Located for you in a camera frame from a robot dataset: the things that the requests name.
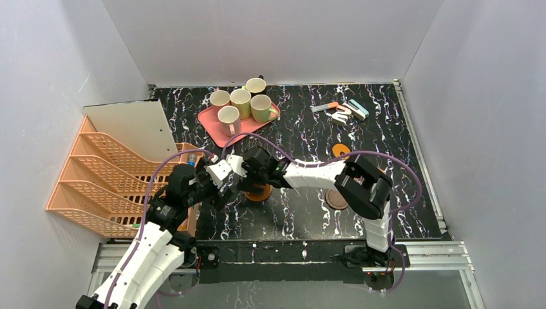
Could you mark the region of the brown grooved wooden coaster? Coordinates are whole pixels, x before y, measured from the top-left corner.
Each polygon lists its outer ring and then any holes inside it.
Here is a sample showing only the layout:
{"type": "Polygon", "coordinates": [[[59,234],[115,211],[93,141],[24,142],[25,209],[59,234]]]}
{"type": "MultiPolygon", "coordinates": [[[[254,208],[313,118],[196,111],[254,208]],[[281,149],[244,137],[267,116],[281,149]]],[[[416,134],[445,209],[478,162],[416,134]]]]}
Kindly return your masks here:
{"type": "Polygon", "coordinates": [[[273,190],[271,185],[253,185],[250,191],[244,191],[243,194],[249,201],[261,202],[269,198],[273,190]]]}

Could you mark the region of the plain brown coaster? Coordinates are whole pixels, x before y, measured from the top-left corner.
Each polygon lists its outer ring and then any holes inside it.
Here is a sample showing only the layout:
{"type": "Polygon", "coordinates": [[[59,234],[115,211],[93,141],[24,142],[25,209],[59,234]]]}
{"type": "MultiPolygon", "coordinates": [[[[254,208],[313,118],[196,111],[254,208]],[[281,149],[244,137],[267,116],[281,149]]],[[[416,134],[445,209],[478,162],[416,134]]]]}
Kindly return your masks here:
{"type": "Polygon", "coordinates": [[[334,210],[344,210],[349,207],[348,202],[343,198],[343,196],[335,190],[327,190],[325,194],[325,201],[331,209],[334,210]]]}

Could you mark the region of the orange black round coaster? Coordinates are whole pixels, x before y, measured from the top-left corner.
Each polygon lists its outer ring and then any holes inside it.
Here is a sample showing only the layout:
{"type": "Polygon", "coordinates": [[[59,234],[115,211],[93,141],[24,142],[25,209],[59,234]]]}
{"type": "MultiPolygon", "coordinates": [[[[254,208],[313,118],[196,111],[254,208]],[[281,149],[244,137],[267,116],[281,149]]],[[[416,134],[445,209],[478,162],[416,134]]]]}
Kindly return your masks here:
{"type": "Polygon", "coordinates": [[[335,158],[341,156],[343,160],[346,160],[349,158],[348,153],[350,153],[352,150],[342,143],[338,143],[332,146],[332,154],[335,158]]]}

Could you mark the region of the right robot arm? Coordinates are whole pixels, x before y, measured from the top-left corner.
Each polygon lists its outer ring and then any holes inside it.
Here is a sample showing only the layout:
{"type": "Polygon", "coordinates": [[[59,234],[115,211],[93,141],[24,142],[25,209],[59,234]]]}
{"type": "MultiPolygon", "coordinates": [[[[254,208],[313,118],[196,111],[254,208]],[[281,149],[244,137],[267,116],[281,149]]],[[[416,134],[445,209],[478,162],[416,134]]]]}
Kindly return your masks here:
{"type": "Polygon", "coordinates": [[[239,176],[237,188],[252,194],[270,185],[276,189],[300,187],[338,192],[364,220],[366,246],[353,265],[386,267],[392,259],[393,235],[389,224],[392,182],[361,154],[343,155],[336,162],[302,162],[274,158],[262,147],[243,156],[229,155],[228,164],[239,176]]]}

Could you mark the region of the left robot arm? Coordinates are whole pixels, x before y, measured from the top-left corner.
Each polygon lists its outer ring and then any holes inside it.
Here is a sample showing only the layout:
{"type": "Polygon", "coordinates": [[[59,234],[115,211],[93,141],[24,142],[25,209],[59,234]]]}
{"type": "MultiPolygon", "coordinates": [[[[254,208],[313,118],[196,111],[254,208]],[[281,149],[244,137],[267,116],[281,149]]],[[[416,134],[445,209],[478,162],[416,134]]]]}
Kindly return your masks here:
{"type": "Polygon", "coordinates": [[[195,244],[193,237],[178,231],[189,208],[224,201],[220,189],[231,172],[225,160],[213,163],[202,158],[197,166],[174,166],[114,271],[91,296],[81,296],[76,307],[144,308],[195,244]]]}

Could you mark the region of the blue grey glue bottle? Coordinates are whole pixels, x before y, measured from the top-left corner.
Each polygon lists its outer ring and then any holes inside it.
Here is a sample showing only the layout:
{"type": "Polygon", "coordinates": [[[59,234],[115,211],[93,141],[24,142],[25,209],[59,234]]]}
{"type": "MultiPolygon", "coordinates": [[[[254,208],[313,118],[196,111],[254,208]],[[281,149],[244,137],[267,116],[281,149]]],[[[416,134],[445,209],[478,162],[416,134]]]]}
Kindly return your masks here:
{"type": "Polygon", "coordinates": [[[195,153],[189,153],[187,156],[187,163],[190,166],[194,167],[196,165],[196,161],[197,161],[197,155],[195,153]]]}

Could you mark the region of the orange desk organiser box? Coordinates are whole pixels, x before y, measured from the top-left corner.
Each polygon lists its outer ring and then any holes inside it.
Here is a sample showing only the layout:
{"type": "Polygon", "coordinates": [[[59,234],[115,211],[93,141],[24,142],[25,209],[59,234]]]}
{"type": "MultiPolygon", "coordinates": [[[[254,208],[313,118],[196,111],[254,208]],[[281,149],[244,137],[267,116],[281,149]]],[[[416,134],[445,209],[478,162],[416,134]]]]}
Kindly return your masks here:
{"type": "Polygon", "coordinates": [[[177,146],[180,151],[185,151],[185,153],[180,155],[178,164],[173,167],[169,175],[166,195],[169,205],[176,211],[178,230],[194,236],[200,203],[194,202],[196,167],[187,163],[187,156],[189,153],[195,153],[197,164],[203,153],[201,149],[187,142],[177,146]]]}

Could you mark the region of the pink mug large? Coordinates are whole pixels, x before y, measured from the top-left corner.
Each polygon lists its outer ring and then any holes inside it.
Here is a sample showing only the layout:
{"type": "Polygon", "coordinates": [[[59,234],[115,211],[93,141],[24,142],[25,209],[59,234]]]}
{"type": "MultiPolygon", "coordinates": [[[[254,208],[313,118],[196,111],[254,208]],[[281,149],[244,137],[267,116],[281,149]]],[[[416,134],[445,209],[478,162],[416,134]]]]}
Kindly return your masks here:
{"type": "Polygon", "coordinates": [[[218,111],[217,117],[224,135],[232,137],[241,132],[241,118],[238,108],[224,106],[218,111]]]}

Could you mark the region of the green mug far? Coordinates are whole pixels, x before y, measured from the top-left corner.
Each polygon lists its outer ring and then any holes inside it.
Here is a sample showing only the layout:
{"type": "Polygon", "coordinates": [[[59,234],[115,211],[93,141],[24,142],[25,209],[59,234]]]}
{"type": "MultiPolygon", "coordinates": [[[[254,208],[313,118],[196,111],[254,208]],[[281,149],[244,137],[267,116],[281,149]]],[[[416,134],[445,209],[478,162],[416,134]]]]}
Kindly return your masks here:
{"type": "Polygon", "coordinates": [[[250,101],[251,113],[257,123],[264,124],[277,119],[279,111],[273,107],[267,95],[256,95],[250,101]]]}

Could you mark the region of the pink mug near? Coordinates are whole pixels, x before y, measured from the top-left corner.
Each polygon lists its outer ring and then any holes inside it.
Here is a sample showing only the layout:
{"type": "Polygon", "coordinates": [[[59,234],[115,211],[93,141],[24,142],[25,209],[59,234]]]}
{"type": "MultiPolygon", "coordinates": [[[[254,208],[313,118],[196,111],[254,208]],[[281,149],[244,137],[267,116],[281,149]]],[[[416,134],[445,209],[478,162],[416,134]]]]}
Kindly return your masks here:
{"type": "Polygon", "coordinates": [[[216,90],[211,93],[209,102],[212,107],[222,108],[231,104],[231,94],[225,90],[216,90]]]}

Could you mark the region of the black mug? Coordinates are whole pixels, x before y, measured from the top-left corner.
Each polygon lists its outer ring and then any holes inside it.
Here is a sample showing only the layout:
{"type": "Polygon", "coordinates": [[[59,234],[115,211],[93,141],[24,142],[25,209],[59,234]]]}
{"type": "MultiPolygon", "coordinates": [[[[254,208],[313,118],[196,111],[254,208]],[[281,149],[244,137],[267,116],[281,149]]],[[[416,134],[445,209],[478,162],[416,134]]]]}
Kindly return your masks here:
{"type": "Polygon", "coordinates": [[[251,96],[265,95],[267,92],[267,83],[264,76],[259,75],[246,81],[244,88],[250,92],[251,96]]]}

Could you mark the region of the white board sheet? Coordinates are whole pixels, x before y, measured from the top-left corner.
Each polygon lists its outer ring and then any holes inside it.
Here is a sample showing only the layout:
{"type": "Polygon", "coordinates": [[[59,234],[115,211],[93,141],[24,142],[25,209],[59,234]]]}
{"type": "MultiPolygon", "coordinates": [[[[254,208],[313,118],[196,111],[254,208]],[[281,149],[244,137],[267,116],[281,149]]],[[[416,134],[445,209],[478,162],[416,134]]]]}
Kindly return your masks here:
{"type": "Polygon", "coordinates": [[[108,134],[148,161],[162,162],[178,152],[159,99],[85,106],[83,110],[98,132],[108,134]]]}

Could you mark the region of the orange white marker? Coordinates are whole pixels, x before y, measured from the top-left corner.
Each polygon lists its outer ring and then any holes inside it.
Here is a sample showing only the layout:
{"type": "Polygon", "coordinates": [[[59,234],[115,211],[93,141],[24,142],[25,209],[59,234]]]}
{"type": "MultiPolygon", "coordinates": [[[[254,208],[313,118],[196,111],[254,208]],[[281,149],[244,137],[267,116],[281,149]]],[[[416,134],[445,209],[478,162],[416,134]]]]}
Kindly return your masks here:
{"type": "Polygon", "coordinates": [[[327,103],[327,104],[321,104],[321,105],[318,105],[318,106],[311,106],[310,110],[313,113],[317,113],[317,112],[320,112],[320,111],[325,111],[327,109],[335,109],[338,106],[339,106],[339,103],[337,101],[335,101],[335,102],[330,102],[330,103],[327,103]]]}

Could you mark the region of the orange file rack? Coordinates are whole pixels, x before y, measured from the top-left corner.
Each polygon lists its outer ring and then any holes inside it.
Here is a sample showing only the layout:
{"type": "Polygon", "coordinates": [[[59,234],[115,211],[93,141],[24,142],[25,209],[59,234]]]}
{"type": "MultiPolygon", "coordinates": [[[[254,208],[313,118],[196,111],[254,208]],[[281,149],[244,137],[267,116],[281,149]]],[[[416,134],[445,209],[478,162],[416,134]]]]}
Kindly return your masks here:
{"type": "Polygon", "coordinates": [[[46,210],[104,238],[133,238],[143,213],[147,185],[165,184],[168,163],[145,160],[84,118],[46,210]]]}

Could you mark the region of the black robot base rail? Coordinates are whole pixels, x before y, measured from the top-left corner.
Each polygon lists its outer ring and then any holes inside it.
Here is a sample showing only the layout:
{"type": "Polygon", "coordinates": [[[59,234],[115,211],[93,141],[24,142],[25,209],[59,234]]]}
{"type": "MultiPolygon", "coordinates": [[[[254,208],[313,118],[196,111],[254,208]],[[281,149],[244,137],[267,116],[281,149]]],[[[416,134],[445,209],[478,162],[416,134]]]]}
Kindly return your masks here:
{"type": "Polygon", "coordinates": [[[455,271],[467,293],[477,290],[474,267],[462,241],[403,241],[385,262],[370,261],[362,239],[198,241],[189,261],[153,294],[179,296],[184,275],[190,285],[237,281],[343,281],[370,290],[393,288],[402,275],[455,271]]]}

